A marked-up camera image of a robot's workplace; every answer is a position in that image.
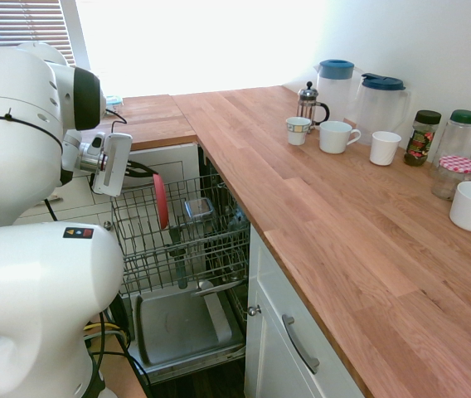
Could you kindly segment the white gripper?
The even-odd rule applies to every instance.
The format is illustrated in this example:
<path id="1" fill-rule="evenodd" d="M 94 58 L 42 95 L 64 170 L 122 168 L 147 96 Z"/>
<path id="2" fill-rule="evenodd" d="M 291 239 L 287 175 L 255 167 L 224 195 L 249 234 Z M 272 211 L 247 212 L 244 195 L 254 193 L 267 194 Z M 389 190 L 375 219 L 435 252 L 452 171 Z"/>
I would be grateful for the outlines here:
<path id="1" fill-rule="evenodd" d="M 110 133 L 104 138 L 92 191 L 116 197 L 121 193 L 124 174 L 128 177 L 152 177 L 156 172 L 142 163 L 129 160 L 133 138 L 126 133 Z"/>

